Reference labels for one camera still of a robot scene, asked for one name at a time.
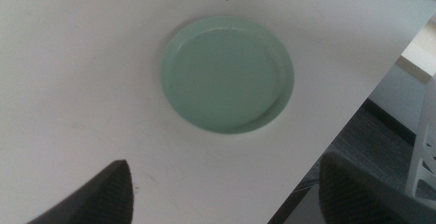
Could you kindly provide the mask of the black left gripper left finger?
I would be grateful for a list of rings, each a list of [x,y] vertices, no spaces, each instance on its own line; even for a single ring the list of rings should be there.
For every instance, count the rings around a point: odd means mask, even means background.
[[[131,223],[132,177],[126,160],[116,160],[32,223]]]

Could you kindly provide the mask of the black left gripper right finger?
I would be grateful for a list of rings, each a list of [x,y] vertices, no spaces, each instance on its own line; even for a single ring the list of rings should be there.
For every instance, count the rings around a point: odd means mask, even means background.
[[[336,153],[320,160],[320,208],[327,223],[434,223],[435,209],[406,196]]]

